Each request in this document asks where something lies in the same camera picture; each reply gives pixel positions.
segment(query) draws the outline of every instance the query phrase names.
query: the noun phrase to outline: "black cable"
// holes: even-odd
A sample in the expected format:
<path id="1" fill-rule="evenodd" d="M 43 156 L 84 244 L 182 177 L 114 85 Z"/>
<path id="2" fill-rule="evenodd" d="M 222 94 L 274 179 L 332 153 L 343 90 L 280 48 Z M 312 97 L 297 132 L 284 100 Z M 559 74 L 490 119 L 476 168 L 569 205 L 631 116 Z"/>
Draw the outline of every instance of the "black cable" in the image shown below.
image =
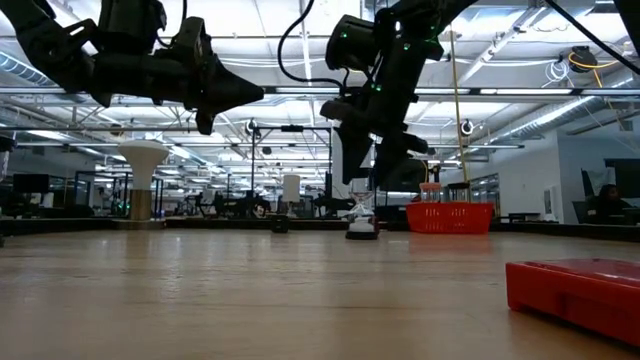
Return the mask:
<path id="1" fill-rule="evenodd" d="M 351 70 L 349 70 L 349 68 L 344 68 L 347 73 L 344 74 L 344 79 L 342 80 L 342 87 L 343 88 L 347 88 L 347 80 L 349 80 L 349 75 L 351 75 Z"/>
<path id="2" fill-rule="evenodd" d="M 302 15 L 300 15 L 298 20 L 294 21 L 293 24 L 291 24 L 291 26 L 289 26 L 287 31 L 284 32 L 284 35 L 282 35 L 282 37 L 280 38 L 280 42 L 278 43 L 278 66 L 280 67 L 280 71 L 282 71 L 283 74 L 285 74 L 289 79 L 291 79 L 293 81 L 297 81 L 297 82 L 301 82 L 301 83 L 306 83 L 306 82 L 326 82 L 326 83 L 335 84 L 340 89 L 340 95 L 344 95 L 345 89 L 342 86 L 342 84 L 340 83 L 340 81 L 335 80 L 335 79 L 329 79 L 329 78 L 305 79 L 305 78 L 297 77 L 297 76 L 289 73 L 289 71 L 287 71 L 287 69 L 284 68 L 284 64 L 282 63 L 282 48 L 284 47 L 284 41 L 287 39 L 287 37 L 289 37 L 289 34 L 291 34 L 293 29 L 295 29 L 296 26 L 300 25 L 304 21 L 304 19 L 307 18 L 307 16 L 311 12 L 311 8 L 313 7 L 313 3 L 314 2 L 315 2 L 315 0 L 309 0 L 309 3 L 307 4 L 307 8 L 304 10 Z"/>
<path id="3" fill-rule="evenodd" d="M 182 22 L 181 24 L 184 24 L 184 21 L 187 20 L 187 11 L 189 9 L 189 0 L 182 0 Z M 176 36 L 178 36 L 177 34 L 171 38 L 171 43 L 167 44 L 166 42 L 164 42 L 164 40 L 162 40 L 162 38 L 160 36 L 158 36 L 158 43 L 160 43 L 160 45 L 168 48 L 171 45 L 173 45 L 173 42 L 176 39 Z"/>
<path id="4" fill-rule="evenodd" d="M 587 30 L 582 24 L 580 24 L 571 14 L 566 12 L 560 5 L 558 5 L 553 0 L 545 0 L 550 7 L 552 7 L 558 14 L 562 15 L 571 25 L 575 26 L 580 32 L 582 32 L 589 40 L 593 41 L 596 45 L 598 45 L 602 50 L 604 50 L 607 54 L 611 55 L 614 59 L 618 60 L 621 64 L 631 69 L 631 71 L 640 75 L 640 68 L 633 65 L 633 63 L 624 58 L 624 56 L 618 54 L 612 48 L 607 46 L 602 40 L 598 39 L 595 35 L 593 35 L 589 30 Z"/>

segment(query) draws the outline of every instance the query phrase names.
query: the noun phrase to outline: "red box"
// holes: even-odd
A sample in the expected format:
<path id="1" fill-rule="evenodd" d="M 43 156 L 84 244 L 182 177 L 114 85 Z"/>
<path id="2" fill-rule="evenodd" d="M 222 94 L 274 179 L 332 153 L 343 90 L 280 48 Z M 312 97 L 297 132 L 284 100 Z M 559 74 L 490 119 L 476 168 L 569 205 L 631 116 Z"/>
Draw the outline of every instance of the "red box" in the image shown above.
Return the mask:
<path id="1" fill-rule="evenodd" d="M 508 263 L 512 310 L 532 308 L 640 346 L 640 264 L 616 260 Z"/>

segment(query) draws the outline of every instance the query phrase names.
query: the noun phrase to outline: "person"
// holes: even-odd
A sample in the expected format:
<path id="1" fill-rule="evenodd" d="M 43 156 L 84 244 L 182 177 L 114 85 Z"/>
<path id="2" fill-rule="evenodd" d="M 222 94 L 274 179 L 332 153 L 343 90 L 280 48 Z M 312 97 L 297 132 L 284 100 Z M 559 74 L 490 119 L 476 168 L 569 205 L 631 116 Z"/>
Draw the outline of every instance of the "person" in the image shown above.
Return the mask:
<path id="1" fill-rule="evenodd" d="M 618 187 L 608 184 L 600 189 L 596 200 L 596 218 L 602 224 L 615 224 L 619 221 L 611 218 L 616 215 L 624 215 L 624 209 L 631 208 L 626 201 L 620 199 Z"/>

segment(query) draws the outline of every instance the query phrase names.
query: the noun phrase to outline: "security camera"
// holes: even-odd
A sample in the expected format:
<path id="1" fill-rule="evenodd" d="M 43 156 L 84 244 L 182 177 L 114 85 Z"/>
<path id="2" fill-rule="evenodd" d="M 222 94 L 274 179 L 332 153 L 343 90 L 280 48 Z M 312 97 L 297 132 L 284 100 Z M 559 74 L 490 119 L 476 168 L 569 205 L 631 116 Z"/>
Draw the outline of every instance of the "security camera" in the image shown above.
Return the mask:
<path id="1" fill-rule="evenodd" d="M 469 119 L 467 119 L 464 123 L 462 123 L 462 125 L 460 125 L 460 132 L 462 133 L 463 137 L 471 136 L 471 134 L 473 134 L 473 129 L 473 123 L 469 121 Z"/>

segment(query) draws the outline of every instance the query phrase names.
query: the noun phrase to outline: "hourglass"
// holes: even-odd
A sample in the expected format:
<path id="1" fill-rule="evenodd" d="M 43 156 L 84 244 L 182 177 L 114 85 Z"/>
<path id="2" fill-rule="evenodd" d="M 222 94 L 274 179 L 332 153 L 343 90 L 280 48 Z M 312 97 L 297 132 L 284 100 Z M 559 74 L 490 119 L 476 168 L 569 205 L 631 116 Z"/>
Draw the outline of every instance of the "hourglass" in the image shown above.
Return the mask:
<path id="1" fill-rule="evenodd" d="M 349 211 L 349 231 L 347 239 L 350 240 L 376 240 L 378 239 L 378 227 L 375 222 L 375 213 L 369 208 L 373 191 L 351 191 L 351 198 L 356 206 Z"/>

